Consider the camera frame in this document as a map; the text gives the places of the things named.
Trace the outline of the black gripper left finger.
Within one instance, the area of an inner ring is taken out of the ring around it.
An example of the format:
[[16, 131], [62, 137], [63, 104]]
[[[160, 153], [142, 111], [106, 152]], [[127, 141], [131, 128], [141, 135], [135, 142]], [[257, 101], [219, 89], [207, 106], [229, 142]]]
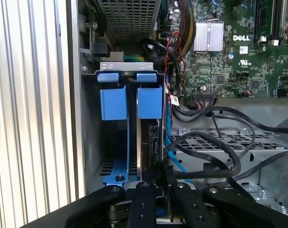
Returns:
[[[125, 201], [126, 190], [117, 185], [105, 186], [57, 209], [25, 228], [109, 228], [110, 207]], [[128, 209], [128, 228], [156, 227], [156, 187], [139, 182]]]

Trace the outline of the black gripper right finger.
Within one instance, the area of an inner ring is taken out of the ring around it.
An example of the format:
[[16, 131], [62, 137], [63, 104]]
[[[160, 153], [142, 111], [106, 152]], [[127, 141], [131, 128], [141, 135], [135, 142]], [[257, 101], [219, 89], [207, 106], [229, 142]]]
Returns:
[[219, 187], [172, 185], [173, 214], [190, 228], [288, 228], [288, 215]]

